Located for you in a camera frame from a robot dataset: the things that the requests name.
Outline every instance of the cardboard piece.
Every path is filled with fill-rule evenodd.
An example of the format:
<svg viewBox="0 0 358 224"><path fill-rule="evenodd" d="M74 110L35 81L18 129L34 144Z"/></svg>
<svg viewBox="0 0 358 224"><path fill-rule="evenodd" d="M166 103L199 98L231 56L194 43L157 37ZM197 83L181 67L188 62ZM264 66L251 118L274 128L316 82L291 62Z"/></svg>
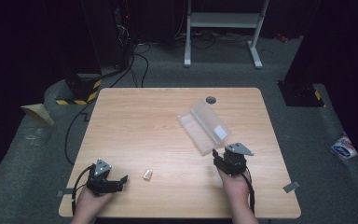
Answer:
<svg viewBox="0 0 358 224"><path fill-rule="evenodd" d="M38 105L22 105L21 109L25 114L38 121L44 126L53 126L54 120L42 104Z"/></svg>

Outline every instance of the hand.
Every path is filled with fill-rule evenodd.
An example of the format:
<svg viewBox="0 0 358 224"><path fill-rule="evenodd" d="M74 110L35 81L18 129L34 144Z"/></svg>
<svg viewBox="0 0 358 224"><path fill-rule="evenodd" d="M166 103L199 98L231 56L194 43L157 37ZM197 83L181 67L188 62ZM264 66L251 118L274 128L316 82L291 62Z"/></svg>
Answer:
<svg viewBox="0 0 358 224"><path fill-rule="evenodd" d="M225 193L228 196L228 198L231 199L238 199L239 197L242 200L245 200L248 202L249 197L249 187L246 183L246 181L243 179L242 175L234 175L230 176L224 173L222 170L217 169L219 172L220 177L223 181L223 188L225 189ZM248 178L250 182L250 174L249 172L243 173L246 178Z"/></svg>
<svg viewBox="0 0 358 224"><path fill-rule="evenodd" d="M103 210L104 206L113 198L113 193L95 196L91 190L84 187L76 202L76 212L72 219L73 224L91 223Z"/></svg>
<svg viewBox="0 0 358 224"><path fill-rule="evenodd" d="M232 221L234 224L258 223L255 214L252 212L249 203L249 187L242 175L230 176L222 170L217 169L223 181L223 188L231 206ZM248 171L243 173L250 180Z"/></svg>

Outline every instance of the forearm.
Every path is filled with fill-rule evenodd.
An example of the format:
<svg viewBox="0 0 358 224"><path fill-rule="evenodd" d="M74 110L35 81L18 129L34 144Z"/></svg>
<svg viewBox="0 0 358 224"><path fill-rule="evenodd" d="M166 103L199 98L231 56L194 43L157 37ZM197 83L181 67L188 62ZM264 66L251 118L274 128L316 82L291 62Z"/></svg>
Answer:
<svg viewBox="0 0 358 224"><path fill-rule="evenodd" d="M245 200L230 200L232 221L234 224L256 224L258 223L255 214Z"/></svg>
<svg viewBox="0 0 358 224"><path fill-rule="evenodd" d="M94 220L94 217L82 216L82 214L77 213L71 221L71 224L90 224Z"/></svg>

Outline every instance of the wrist strap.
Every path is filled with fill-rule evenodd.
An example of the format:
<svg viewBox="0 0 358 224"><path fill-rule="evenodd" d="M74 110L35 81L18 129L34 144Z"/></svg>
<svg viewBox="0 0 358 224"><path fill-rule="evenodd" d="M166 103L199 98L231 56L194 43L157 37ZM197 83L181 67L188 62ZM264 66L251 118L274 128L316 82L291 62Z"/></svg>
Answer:
<svg viewBox="0 0 358 224"><path fill-rule="evenodd" d="M249 194L250 194L250 207L251 207L252 212L255 213L255 190L253 189L253 186L252 186L251 182L248 180L248 178L244 174L241 174L241 175L245 179L246 184L248 184Z"/></svg>

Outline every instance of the tape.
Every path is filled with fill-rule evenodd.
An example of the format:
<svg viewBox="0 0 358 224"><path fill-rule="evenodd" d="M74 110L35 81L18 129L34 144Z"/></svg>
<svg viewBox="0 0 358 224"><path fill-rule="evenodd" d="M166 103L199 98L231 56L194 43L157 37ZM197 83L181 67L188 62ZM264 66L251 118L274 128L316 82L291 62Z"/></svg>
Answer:
<svg viewBox="0 0 358 224"><path fill-rule="evenodd" d="M73 189L59 190L57 191L56 197L62 198L64 194L72 194L73 191L74 191Z"/></svg>
<svg viewBox="0 0 358 224"><path fill-rule="evenodd" d="M284 191L286 191L286 193L294 190L294 189L298 189L300 187L300 184L297 181L294 181L288 185L286 185L285 187L283 187Z"/></svg>

